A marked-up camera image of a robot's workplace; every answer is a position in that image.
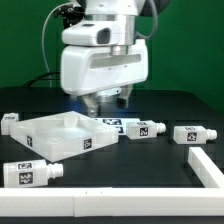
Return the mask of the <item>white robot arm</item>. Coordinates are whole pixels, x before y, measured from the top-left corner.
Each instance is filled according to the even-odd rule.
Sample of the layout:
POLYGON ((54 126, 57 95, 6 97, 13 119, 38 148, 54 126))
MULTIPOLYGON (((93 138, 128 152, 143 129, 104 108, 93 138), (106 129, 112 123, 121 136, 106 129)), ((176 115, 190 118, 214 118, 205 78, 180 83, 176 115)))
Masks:
POLYGON ((88 115, 115 95, 128 106, 135 83, 148 76, 146 42, 158 30, 158 14, 171 0, 77 0, 84 18, 62 32, 61 87, 80 96, 88 115))

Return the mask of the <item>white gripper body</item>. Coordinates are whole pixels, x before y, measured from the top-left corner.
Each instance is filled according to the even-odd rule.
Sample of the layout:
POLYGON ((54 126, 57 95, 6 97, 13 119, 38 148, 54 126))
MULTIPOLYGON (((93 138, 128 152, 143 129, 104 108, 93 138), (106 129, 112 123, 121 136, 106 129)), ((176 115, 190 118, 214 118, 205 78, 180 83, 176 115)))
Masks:
POLYGON ((137 39, 127 55, 111 55, 110 47, 68 46, 61 57, 61 87, 81 96, 139 83, 148 75, 145 41, 137 39))

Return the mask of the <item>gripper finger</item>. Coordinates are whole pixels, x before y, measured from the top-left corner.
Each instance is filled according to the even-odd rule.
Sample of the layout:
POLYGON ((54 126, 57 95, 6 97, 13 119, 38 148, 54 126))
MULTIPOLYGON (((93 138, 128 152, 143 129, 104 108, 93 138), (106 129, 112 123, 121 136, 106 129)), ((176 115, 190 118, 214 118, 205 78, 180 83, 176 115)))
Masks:
POLYGON ((127 108, 129 105, 129 97, 132 92, 132 86, 127 85, 121 88, 121 92, 117 98, 117 106, 121 109, 127 108))
POLYGON ((89 117, 97 117, 99 112, 99 104, 95 93, 83 96, 83 101, 87 107, 87 114, 89 117))

